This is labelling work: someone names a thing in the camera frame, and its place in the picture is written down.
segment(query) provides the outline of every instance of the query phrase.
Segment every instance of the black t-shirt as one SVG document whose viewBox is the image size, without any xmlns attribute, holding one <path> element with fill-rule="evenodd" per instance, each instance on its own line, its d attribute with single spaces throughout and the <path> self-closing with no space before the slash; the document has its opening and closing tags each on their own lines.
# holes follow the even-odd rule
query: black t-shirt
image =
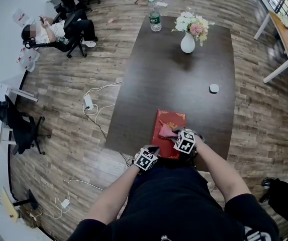
<svg viewBox="0 0 288 241">
<path fill-rule="evenodd" d="M 153 167 L 136 177 L 118 220 L 85 219 L 68 240 L 233 241 L 245 240 L 246 232 L 278 240 L 275 222 L 253 195 L 232 198 L 223 211 L 193 167 Z"/>
</svg>

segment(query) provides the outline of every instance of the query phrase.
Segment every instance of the white vase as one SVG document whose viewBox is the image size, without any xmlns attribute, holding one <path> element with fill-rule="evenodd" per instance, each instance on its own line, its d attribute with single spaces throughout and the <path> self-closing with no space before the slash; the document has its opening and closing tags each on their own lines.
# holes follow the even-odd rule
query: white vase
<svg viewBox="0 0 288 241">
<path fill-rule="evenodd" d="M 195 49 L 195 40 L 192 34 L 185 32 L 185 37 L 182 39 L 180 43 L 180 47 L 184 53 L 191 53 Z"/>
</svg>

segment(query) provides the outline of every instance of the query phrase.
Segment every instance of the pink cloth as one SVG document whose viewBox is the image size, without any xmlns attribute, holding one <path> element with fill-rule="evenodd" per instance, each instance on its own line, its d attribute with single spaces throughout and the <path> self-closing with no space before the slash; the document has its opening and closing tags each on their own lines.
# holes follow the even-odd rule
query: pink cloth
<svg viewBox="0 0 288 241">
<path fill-rule="evenodd" d="M 178 137 L 178 134 L 174 133 L 167 124 L 163 123 L 161 120 L 159 120 L 160 123 L 162 123 L 162 127 L 159 131 L 159 135 L 164 138 L 170 138 L 170 137 Z"/>
</svg>

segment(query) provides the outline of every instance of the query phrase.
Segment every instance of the white shirt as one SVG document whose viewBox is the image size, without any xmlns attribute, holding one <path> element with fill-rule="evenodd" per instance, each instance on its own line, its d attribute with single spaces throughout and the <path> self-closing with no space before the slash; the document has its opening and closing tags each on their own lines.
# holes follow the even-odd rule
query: white shirt
<svg viewBox="0 0 288 241">
<path fill-rule="evenodd" d="M 50 25 L 47 21 L 44 22 L 49 25 L 49 28 L 52 30 L 54 36 L 56 37 L 57 42 L 63 42 L 64 44 L 68 43 L 68 40 L 64 37 L 65 32 L 63 30 L 64 21 L 59 23 L 54 23 Z M 37 44 L 48 44 L 50 43 L 47 31 L 41 26 L 36 26 L 36 37 L 35 42 Z"/>
</svg>

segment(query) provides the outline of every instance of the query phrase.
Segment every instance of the water bottle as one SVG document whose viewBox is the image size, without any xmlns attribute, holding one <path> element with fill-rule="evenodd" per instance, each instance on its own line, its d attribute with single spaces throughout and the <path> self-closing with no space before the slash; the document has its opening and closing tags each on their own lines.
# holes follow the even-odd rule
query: water bottle
<svg viewBox="0 0 288 241">
<path fill-rule="evenodd" d="M 152 31 L 160 31 L 162 29 L 162 24 L 160 22 L 160 14 L 157 10 L 156 1 L 155 0 L 149 0 L 151 4 L 151 12 L 149 13 L 149 22 L 150 22 L 150 28 Z"/>
</svg>

